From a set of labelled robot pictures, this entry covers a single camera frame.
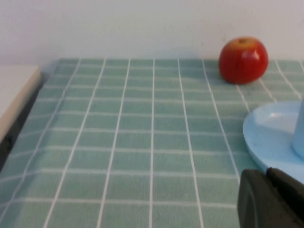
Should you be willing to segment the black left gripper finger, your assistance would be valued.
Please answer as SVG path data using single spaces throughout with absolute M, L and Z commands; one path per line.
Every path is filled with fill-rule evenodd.
M 280 169 L 244 169 L 237 200 L 242 228 L 304 226 L 304 185 Z

